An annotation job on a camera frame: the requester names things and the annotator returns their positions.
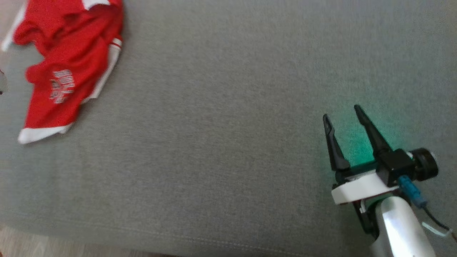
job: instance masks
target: clothing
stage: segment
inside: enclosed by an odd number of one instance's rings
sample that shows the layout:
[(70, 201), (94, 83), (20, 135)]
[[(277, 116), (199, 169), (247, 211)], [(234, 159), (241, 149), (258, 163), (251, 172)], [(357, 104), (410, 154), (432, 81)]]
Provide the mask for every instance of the clothing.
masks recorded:
[(65, 133), (98, 96), (119, 56), (122, 11), (121, 0), (30, 0), (20, 11), (12, 41), (44, 56), (26, 71), (34, 89), (21, 144)]

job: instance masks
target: white trim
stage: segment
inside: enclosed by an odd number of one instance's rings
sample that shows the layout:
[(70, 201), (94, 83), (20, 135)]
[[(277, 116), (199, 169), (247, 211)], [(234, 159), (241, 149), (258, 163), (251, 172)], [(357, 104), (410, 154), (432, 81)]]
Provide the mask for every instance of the white trim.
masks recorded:
[(21, 132), (19, 133), (19, 137), (17, 138), (17, 141), (20, 144), (27, 144), (31, 142), (35, 142), (38, 140), (41, 140), (43, 138), (46, 138), (48, 136), (61, 133), (64, 134), (68, 131), (68, 129), (73, 125), (73, 123), (66, 125), (66, 126), (60, 126), (60, 127), (54, 127), (54, 128), (23, 128)]
[(94, 5), (110, 5), (108, 0), (82, 0), (84, 8), (86, 10), (90, 9)]
[(26, 13), (26, 4), (27, 3), (24, 3), (21, 6), (21, 8), (19, 9), (19, 11), (17, 12), (16, 18), (14, 18), (13, 25), (11, 26), (10, 30), (8, 31), (8, 33), (6, 34), (5, 39), (3, 39), (3, 41), (2, 41), (1, 50), (3, 52), (8, 51), (8, 48), (13, 43), (14, 32), (16, 32), (17, 27), (24, 20), (24, 16), (25, 16), (25, 13)]
[(94, 90), (92, 91), (92, 93), (86, 99), (84, 99), (81, 104), (87, 103), (87, 101), (89, 101), (90, 99), (98, 98), (101, 90), (103, 89), (103, 86), (106, 83), (106, 80), (108, 80), (108, 77), (114, 68), (114, 65), (116, 65), (120, 52), (121, 52), (120, 47), (118, 47), (117, 45), (110, 44), (109, 49), (108, 49), (108, 68), (105, 70), (103, 75), (99, 78), (99, 80), (95, 84), (95, 87), (94, 87)]
[(367, 172), (353, 181), (346, 182), (332, 190), (335, 204), (351, 203), (397, 189), (398, 186), (387, 187), (377, 173)]
[(122, 41), (119, 38), (114, 38), (112, 42), (116, 45), (122, 46)]
[(429, 224), (425, 223), (424, 221), (422, 222), (422, 225), (430, 230), (433, 234), (435, 235), (438, 235), (438, 236), (441, 236), (441, 237), (447, 237), (448, 235), (450, 235), (452, 233), (452, 229), (448, 230), (445, 234), (444, 233), (441, 233), (439, 230), (437, 230), (436, 228), (430, 226)]

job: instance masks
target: gray couch cushion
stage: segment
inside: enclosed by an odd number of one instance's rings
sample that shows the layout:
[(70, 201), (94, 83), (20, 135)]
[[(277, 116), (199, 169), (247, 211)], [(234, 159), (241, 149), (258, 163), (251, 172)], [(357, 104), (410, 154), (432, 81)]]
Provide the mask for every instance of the gray couch cushion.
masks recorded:
[[(126, 2), (125, 43), (99, 99), (65, 135), (16, 141), (33, 46), (0, 96), (0, 222), (182, 256), (366, 256), (335, 206), (328, 112), (353, 164), (370, 158), (352, 105), (393, 147), (426, 146), (419, 186), (457, 227), (456, 33), (440, 1)], [(417, 213), (421, 219), (425, 216)], [(429, 238), (438, 255), (455, 250)]]

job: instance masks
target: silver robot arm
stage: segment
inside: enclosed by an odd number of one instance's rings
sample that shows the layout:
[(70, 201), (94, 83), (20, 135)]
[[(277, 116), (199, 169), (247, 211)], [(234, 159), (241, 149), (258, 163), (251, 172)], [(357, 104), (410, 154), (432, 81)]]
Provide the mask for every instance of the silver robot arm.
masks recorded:
[(332, 190), (335, 204), (353, 204), (363, 230), (375, 239), (371, 245), (375, 257), (435, 257), (411, 208), (414, 204), (424, 209), (439, 226), (449, 230), (429, 213), (427, 201), (412, 183), (438, 175), (433, 154), (423, 148), (392, 150), (362, 108), (354, 108), (367, 131), (374, 160), (351, 167), (338, 145), (329, 116), (324, 115), (330, 164), (337, 182)]

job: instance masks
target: wooden floor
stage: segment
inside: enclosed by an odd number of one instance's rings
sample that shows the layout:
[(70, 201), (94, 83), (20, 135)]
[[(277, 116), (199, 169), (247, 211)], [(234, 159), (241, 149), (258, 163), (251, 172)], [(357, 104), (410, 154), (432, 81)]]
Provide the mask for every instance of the wooden floor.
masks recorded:
[(33, 235), (1, 225), (0, 251), (3, 257), (165, 257), (115, 246), (81, 244)]

